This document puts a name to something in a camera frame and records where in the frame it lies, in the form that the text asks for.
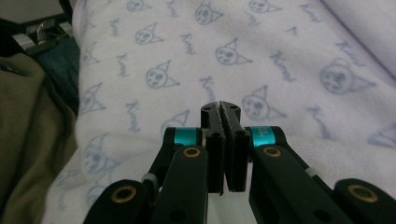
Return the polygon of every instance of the glowing teal strip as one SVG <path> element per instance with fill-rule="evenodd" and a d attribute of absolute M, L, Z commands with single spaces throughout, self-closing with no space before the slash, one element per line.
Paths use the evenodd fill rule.
<path fill-rule="evenodd" d="M 250 131 L 254 148 L 276 143 L 274 132 L 269 126 L 250 127 Z"/>
<path fill-rule="evenodd" d="M 175 144 L 183 146 L 197 145 L 197 129 L 196 128 L 176 128 Z"/>

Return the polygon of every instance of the blanket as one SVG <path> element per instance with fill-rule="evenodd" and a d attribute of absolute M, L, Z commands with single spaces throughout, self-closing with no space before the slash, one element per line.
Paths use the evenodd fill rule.
<path fill-rule="evenodd" d="M 78 150 L 43 223 L 81 223 L 108 185 L 141 179 L 166 127 L 198 127 L 215 101 L 280 126 L 330 187 L 396 197 L 396 4 L 357 2 L 77 1 Z M 210 195 L 208 223 L 254 223 L 247 195 Z"/>

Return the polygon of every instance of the olive green fabric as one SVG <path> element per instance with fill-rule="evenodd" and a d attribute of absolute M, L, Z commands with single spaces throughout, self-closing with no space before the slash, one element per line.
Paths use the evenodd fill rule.
<path fill-rule="evenodd" d="M 0 64 L 10 70 L 0 70 L 1 222 L 39 223 L 50 184 L 76 150 L 76 118 L 33 59 Z"/>

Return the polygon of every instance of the folded fabric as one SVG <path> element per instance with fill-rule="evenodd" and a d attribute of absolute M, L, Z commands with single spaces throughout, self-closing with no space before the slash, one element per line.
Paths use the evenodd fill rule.
<path fill-rule="evenodd" d="M 76 150 L 76 117 L 33 59 L 0 64 L 0 222 L 40 223 L 47 190 Z"/>
<path fill-rule="evenodd" d="M 55 89 L 64 102 L 78 112 L 78 65 L 79 48 L 71 37 L 56 48 L 39 55 L 37 61 L 51 77 Z"/>
<path fill-rule="evenodd" d="M 384 67 L 387 71 L 384 75 L 387 76 L 383 78 L 394 83 L 396 80 L 396 64 L 394 63 L 396 47 L 393 44 L 393 36 L 396 36 L 395 2 L 391 0 L 322 1 L 368 50 L 373 59 Z M 364 13 L 360 13 L 361 11 L 356 8 L 364 9 Z M 348 52 L 350 46 L 343 46 L 342 49 Z M 355 63 L 361 63 L 352 55 L 349 59 Z"/>

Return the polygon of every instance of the white bedsheet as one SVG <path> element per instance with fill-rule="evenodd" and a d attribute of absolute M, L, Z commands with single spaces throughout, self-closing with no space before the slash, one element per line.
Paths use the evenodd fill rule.
<path fill-rule="evenodd" d="M 166 127 L 197 127 L 200 107 L 220 100 L 241 106 L 243 126 L 280 126 L 330 187 L 356 177 L 396 197 L 395 8 L 78 0 L 78 151 L 43 223 L 81 223 L 106 186 L 141 179 Z M 210 195 L 209 224 L 254 222 L 246 193 Z"/>

